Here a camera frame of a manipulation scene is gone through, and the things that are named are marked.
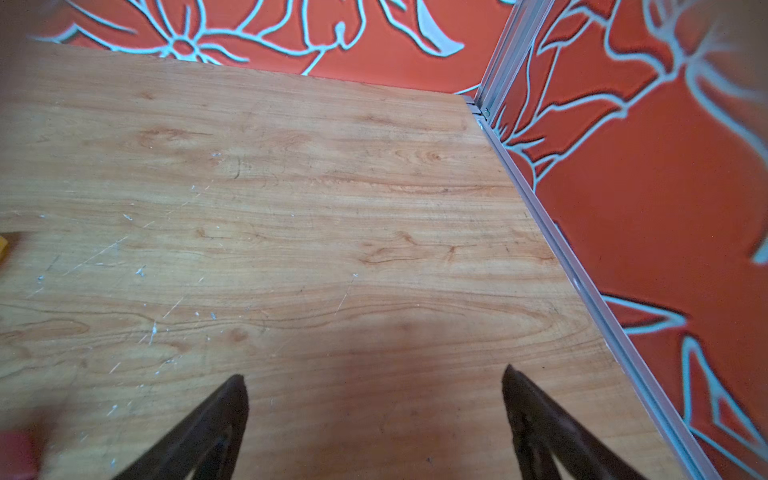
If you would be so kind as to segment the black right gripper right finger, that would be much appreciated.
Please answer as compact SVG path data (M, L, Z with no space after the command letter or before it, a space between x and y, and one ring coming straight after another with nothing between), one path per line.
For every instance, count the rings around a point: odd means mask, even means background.
M559 479L559 466L574 479L643 477L512 365L502 395L522 478Z

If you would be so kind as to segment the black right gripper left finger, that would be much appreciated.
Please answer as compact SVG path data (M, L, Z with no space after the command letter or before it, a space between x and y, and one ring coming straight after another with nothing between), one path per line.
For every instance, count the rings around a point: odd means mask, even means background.
M118 479L230 479L249 416L244 377L222 383Z

